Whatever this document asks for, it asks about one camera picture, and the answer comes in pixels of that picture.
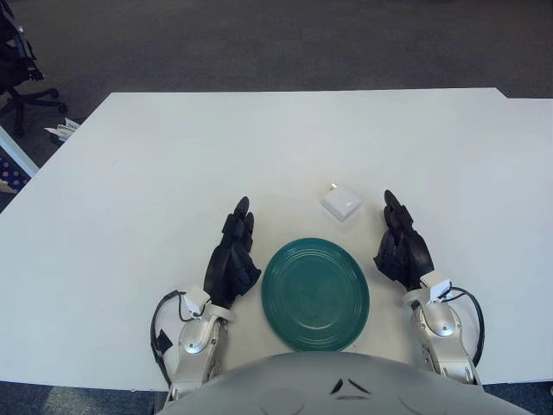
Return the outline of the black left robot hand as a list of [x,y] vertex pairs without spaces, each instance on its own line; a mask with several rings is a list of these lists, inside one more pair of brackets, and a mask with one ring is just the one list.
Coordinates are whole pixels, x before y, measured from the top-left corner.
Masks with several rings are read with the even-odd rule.
[[230,309],[238,296],[244,296],[258,281],[261,270],[251,258],[254,215],[250,200],[241,198],[226,217],[222,238],[213,250],[203,290],[214,305]]

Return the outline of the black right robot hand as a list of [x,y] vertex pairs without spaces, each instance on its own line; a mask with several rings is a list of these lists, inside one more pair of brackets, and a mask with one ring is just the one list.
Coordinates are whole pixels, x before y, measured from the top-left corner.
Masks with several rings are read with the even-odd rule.
[[407,207],[386,189],[384,218],[387,229],[374,257],[378,270],[391,281],[399,282],[407,291],[421,287],[420,277],[432,272],[429,249],[414,229]]

